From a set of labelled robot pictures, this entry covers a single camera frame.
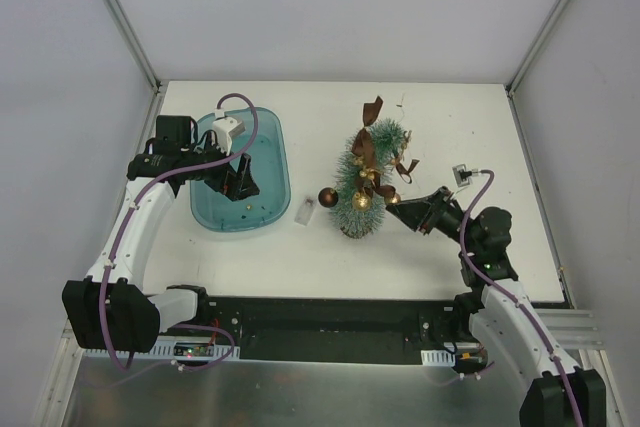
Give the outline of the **teal transparent plastic bin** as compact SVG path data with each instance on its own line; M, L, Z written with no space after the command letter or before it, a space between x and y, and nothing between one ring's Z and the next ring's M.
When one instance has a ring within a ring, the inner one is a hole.
M225 166L225 181L190 184L191 213L214 232L240 232L279 220L291 189L279 118L258 107L258 133L248 151Z

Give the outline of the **gold ball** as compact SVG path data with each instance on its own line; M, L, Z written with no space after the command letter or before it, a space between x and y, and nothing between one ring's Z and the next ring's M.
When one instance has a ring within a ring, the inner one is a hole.
M372 206L372 198L366 192L358 191L352 196L351 205L357 212L366 212Z

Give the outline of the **gold berry sprig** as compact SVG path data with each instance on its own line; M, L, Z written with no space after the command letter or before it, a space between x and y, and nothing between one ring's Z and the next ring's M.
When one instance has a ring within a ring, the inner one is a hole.
M411 141L411 131L402 133L402 141L397 149L392 149L388 155L378 158L373 135L367 127L362 127L355 135L351 144L352 164L360 168L360 176L374 180L376 174L382 176L394 170L406 183L413 182L412 173L419 164L419 160L412 159L410 164L404 164L405 152Z

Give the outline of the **brown matte ball ornament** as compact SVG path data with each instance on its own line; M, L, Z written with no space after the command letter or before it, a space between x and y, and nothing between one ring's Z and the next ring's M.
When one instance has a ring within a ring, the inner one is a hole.
M332 187L325 187L318 193L318 203L324 208L333 208L338 201L338 192Z

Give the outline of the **brown ribbon bow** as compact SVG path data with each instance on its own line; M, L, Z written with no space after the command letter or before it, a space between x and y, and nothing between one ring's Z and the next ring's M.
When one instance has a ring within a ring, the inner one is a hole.
M382 156L378 153L373 128L379 120L384 101L377 96L371 102L365 102L362 110L362 127L355 134L350 152L352 164L358 168L355 174L355 194L353 200L367 198L373 201L375 196L381 197L386 205L398 204L401 200L396 188L384 181L388 171L395 171L406 184L413 182L413 171L419 165L418 159L412 158L405 163L405 152L411 142L411 131L401 129L401 140L398 145L391 143L389 153Z

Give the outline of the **gold glitter ball ornament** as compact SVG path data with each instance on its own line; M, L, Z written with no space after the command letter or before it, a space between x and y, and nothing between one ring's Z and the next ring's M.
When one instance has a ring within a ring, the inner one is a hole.
M398 204L400 201L401 201L401 197L398 193L394 193L392 196L386 199L386 203L388 205L395 205L395 204Z

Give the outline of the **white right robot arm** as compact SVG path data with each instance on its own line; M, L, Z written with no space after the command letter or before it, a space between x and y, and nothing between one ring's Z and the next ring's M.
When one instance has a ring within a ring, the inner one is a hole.
M478 341L488 361L508 380L520 403L522 426L604 426L606 385L582 368L535 312L511 265L511 214L486 207L472 216L447 188L386 209L414 232L437 230L460 246L461 274L469 292L454 300L452 334Z

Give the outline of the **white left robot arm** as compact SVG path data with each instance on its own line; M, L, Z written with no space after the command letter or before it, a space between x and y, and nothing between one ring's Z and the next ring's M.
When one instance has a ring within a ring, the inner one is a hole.
M106 245L86 276L62 291L80 347L147 353L176 325L191 336L209 329L205 288L177 285L147 296L142 283L160 224L183 185L202 181L231 201L258 195L250 155L232 150L244 131L240 118L226 114L207 128L189 116L157 117L154 136L128 165L125 198Z

